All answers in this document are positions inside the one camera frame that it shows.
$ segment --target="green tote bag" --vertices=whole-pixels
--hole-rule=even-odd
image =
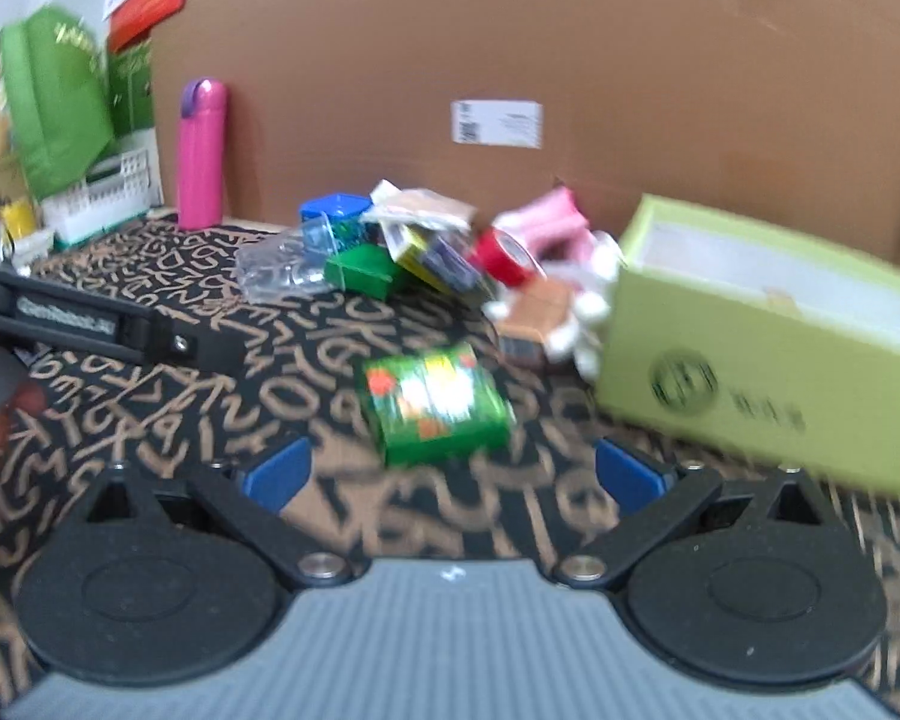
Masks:
[[[0,62],[13,143],[36,199],[79,181],[113,141],[93,36],[56,5],[5,26]]]

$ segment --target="black and brown fabric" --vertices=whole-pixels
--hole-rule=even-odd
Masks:
[[[39,419],[18,416],[0,475],[0,706],[39,679],[15,626],[13,592],[53,525],[110,461],[170,477],[185,464],[239,462],[309,435],[314,473],[283,514],[335,549],[355,557],[522,555],[545,566],[617,522],[594,478],[597,437],[672,449],[727,476],[759,474],[744,461],[613,424],[576,377],[499,362],[479,315],[435,293],[388,304],[329,293],[247,305],[233,257],[260,235],[237,227],[182,233],[173,220],[149,220],[41,269],[40,277],[158,306],[183,322],[236,329],[250,352],[239,380],[70,352],[34,367],[50,408]],[[519,427],[509,451],[384,470],[367,440],[354,365],[461,340],[514,404]],[[866,681],[900,710],[900,501],[826,491],[883,577],[888,631]]]

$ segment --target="red tape roll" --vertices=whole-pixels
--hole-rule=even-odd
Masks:
[[[509,288],[520,287],[540,273],[530,252],[514,236],[495,227],[482,234],[470,262]]]

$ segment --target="blue box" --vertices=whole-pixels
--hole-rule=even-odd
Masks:
[[[367,242],[367,228],[360,217],[373,203],[360,194],[327,194],[300,206],[300,220],[325,215],[330,221],[338,251],[350,250]]]

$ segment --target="clear plastic container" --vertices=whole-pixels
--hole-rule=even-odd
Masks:
[[[323,278],[326,261],[338,250],[326,215],[292,230],[242,245],[234,274],[249,303],[309,298],[336,289]]]

